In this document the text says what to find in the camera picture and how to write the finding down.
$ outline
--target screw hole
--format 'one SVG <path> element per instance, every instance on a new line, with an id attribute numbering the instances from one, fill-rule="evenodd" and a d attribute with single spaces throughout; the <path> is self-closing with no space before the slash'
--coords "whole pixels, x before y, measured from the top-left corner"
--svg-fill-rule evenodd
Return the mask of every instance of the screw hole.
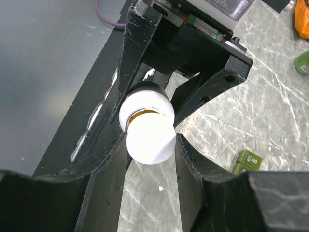
<path id="1" fill-rule="evenodd" d="M 203 104 L 206 104 L 206 103 L 209 102 L 209 101 L 210 101 L 210 98 L 209 98 L 208 96 L 202 97 L 202 98 L 200 99 L 200 102 L 203 103 Z"/>
<path id="2" fill-rule="evenodd" d="M 232 76 L 226 76 L 226 77 L 224 78 L 224 80 L 226 80 L 227 82 L 234 82 L 234 81 L 235 81 L 235 78 L 232 77 Z"/>

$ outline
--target gray floor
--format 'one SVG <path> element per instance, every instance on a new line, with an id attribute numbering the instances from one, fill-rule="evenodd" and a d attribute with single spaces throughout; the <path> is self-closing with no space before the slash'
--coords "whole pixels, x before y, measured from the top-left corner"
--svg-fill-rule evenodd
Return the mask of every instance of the gray floor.
<path id="1" fill-rule="evenodd" d="M 262 2 L 235 35 L 254 61 L 248 80 L 196 111 L 177 132 L 228 170 L 249 149 L 263 157 L 261 170 L 309 171 L 309 79 L 293 63 L 309 44 L 295 39 L 291 12 L 277 14 Z M 168 94 L 182 81 L 174 75 Z M 174 157 L 156 166 L 131 164 L 118 231 L 181 231 Z"/>

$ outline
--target white cap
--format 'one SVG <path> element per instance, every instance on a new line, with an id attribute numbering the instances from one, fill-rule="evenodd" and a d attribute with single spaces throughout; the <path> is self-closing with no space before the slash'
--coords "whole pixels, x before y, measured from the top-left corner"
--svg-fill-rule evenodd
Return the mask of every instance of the white cap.
<path id="1" fill-rule="evenodd" d="M 132 113 L 139 110 L 154 110 L 174 124 L 175 113 L 170 101 L 162 94 L 152 90 L 141 90 L 129 95 L 121 105 L 119 122 L 123 132 L 126 131 L 126 124 Z"/>
<path id="2" fill-rule="evenodd" d="M 135 118 L 127 129 L 127 151 L 139 163 L 162 163 L 173 154 L 175 146 L 175 129 L 163 115 L 142 114 Z"/>

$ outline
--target bottle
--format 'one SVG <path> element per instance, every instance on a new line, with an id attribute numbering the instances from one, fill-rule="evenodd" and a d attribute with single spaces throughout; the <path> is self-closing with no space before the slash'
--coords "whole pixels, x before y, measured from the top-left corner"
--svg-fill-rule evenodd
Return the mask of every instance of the bottle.
<path id="1" fill-rule="evenodd" d="M 131 88 L 119 112 L 130 156 L 142 164 L 159 164 L 175 151 L 175 113 L 165 91 L 155 82 Z"/>
<path id="2" fill-rule="evenodd" d="M 295 68 L 298 72 L 304 75 L 309 74 L 309 51 L 301 54 L 295 59 Z"/>

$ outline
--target green object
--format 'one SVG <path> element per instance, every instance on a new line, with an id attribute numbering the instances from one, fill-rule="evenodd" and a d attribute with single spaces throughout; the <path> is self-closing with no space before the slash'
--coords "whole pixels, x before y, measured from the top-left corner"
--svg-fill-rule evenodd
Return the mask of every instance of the green object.
<path id="1" fill-rule="evenodd" d="M 248 150 L 243 150 L 238 155 L 236 163 L 241 163 L 255 171 L 260 169 L 262 158 Z"/>
<path id="2" fill-rule="evenodd" d="M 246 171 L 254 171 L 254 170 L 246 167 L 245 165 L 241 163 L 236 164 L 235 167 L 233 168 L 233 173 L 236 175 L 240 175 Z"/>
<path id="3" fill-rule="evenodd" d="M 308 75 L 309 74 L 309 51 L 301 54 L 299 57 L 295 59 L 294 62 L 295 68 L 301 74 Z"/>

